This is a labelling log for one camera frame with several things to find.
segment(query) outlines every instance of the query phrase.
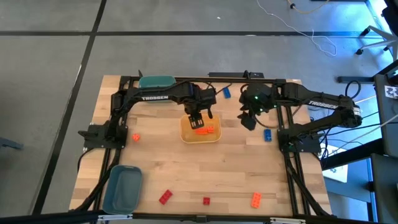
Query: small toy block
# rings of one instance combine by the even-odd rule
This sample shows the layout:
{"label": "small toy block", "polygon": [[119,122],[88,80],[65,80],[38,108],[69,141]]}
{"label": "small toy block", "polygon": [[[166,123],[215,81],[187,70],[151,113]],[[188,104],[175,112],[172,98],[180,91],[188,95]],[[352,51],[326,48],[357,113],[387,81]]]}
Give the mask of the small toy block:
{"label": "small toy block", "polygon": [[169,198],[173,195],[173,193],[169,190],[166,190],[164,194],[161,196],[159,201],[161,202],[162,205],[166,204],[166,202],[169,200]]}
{"label": "small toy block", "polygon": [[214,133],[214,127],[213,126],[207,127],[207,132],[208,133]]}
{"label": "small toy block", "polygon": [[259,208],[260,207],[260,201],[261,201],[261,194],[259,192],[255,192],[253,194],[253,198],[251,200],[251,206],[253,208]]}
{"label": "small toy block", "polygon": [[139,134],[133,134],[132,138],[133,138],[134,141],[138,141],[139,138],[140,138],[140,135]]}
{"label": "small toy block", "polygon": [[207,128],[198,128],[198,129],[195,129],[195,133],[196,133],[196,134],[208,134]]}
{"label": "small toy block", "polygon": [[265,141],[272,141],[272,137],[271,137],[271,130],[270,129],[265,129],[264,130],[264,140]]}
{"label": "small toy block", "polygon": [[223,88],[223,93],[226,99],[231,98],[231,93],[229,92],[228,87]]}
{"label": "small toy block", "polygon": [[209,197],[204,197],[203,198],[203,204],[204,205],[210,205],[210,198]]}

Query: concrete floor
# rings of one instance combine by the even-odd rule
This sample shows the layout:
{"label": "concrete floor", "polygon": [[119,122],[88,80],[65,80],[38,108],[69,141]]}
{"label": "concrete floor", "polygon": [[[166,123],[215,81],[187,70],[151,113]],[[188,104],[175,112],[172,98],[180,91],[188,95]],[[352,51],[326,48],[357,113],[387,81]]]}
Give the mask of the concrete floor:
{"label": "concrete floor", "polygon": [[[285,1],[260,2],[269,12],[302,31],[362,31],[374,25],[363,2],[331,2],[309,15],[290,10]],[[296,2],[302,10],[319,4],[308,0]],[[100,0],[2,0],[0,30],[91,30],[99,5]],[[264,14],[253,0],[108,0],[99,30],[290,31],[281,21]],[[0,149],[0,217],[26,215],[30,211],[87,40],[87,37],[0,38],[3,105],[0,136],[25,145],[21,151]],[[323,48],[333,50],[326,40],[315,40]],[[335,77],[374,75],[392,62],[391,54],[383,52],[382,47],[367,50],[361,56],[354,54],[360,46],[380,39],[331,40],[337,47],[336,57],[318,51],[306,37],[97,37],[44,213],[68,210],[83,145],[77,131],[86,129],[91,121],[103,75],[137,75],[140,69],[144,75],[203,77],[208,72],[249,70],[263,72],[268,78],[301,79],[311,90],[339,95],[344,94],[345,85],[336,83]],[[353,86],[349,94],[355,91]],[[357,99],[371,95],[373,87],[364,85]],[[376,100],[360,106],[363,115],[377,111]],[[320,118],[324,113],[317,111],[312,116]],[[365,124],[378,122],[377,116],[364,121]],[[351,140],[365,131],[334,138]],[[374,133],[361,142],[379,135]],[[343,200],[333,199],[333,213],[345,218],[358,217],[357,213],[350,216],[350,212],[339,212],[343,208],[339,206],[341,203]]]}

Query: blue block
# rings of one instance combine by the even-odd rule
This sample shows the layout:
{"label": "blue block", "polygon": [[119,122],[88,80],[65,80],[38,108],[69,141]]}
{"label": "blue block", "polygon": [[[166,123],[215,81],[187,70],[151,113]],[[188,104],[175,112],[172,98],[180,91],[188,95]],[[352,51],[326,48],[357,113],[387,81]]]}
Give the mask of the blue block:
{"label": "blue block", "polygon": [[223,93],[226,99],[231,98],[231,93],[229,92],[228,87],[223,88]]}
{"label": "blue block", "polygon": [[272,141],[271,130],[270,129],[265,129],[264,130],[264,140],[265,141]]}

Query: orange block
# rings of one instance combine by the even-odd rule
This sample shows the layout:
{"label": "orange block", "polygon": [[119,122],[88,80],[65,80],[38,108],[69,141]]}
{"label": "orange block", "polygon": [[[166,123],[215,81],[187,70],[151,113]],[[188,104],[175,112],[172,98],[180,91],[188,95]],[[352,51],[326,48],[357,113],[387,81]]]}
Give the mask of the orange block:
{"label": "orange block", "polygon": [[132,138],[133,138],[134,141],[138,141],[139,138],[140,138],[140,135],[139,134],[133,134]]}
{"label": "orange block", "polygon": [[214,133],[214,127],[213,126],[207,127],[207,132]]}
{"label": "orange block", "polygon": [[196,134],[208,134],[206,128],[198,128],[198,129],[195,129],[195,133],[196,133]]}
{"label": "orange block", "polygon": [[253,194],[253,198],[251,200],[251,206],[253,208],[259,208],[260,207],[260,202],[261,202],[261,193],[255,192]]}

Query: wooden tabletop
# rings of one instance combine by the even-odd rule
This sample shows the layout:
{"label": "wooden tabletop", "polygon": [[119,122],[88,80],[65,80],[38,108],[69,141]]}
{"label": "wooden tabletop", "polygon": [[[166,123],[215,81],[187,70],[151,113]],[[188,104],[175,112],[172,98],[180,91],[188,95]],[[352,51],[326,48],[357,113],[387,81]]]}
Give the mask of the wooden tabletop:
{"label": "wooden tabletop", "polygon": [[[118,90],[120,76],[103,78],[93,122],[103,124],[109,118],[111,94]],[[288,80],[300,83],[300,80]],[[206,84],[197,83],[202,88]],[[212,83],[221,89],[228,83]],[[180,137],[183,105],[171,103],[138,103],[129,112],[129,133],[120,164],[139,167],[143,173],[142,190],[134,212],[208,215],[278,215],[291,216],[292,209],[284,159],[272,129],[272,142],[265,142],[264,128],[248,131],[237,115],[243,83],[234,83],[231,98],[217,95],[213,114],[221,117],[221,139],[208,144],[186,144]],[[276,110],[263,113],[259,119],[277,127]],[[295,123],[310,121],[307,107],[294,116]],[[141,135],[138,142],[131,136]],[[89,152],[81,161],[70,208],[79,206],[98,182],[103,149]],[[305,183],[317,202],[331,212],[319,161],[301,153]],[[158,199],[169,189],[173,195],[162,205]],[[253,192],[262,194],[258,209],[251,207]],[[296,186],[299,211],[303,212]],[[210,197],[210,205],[203,205]]]}

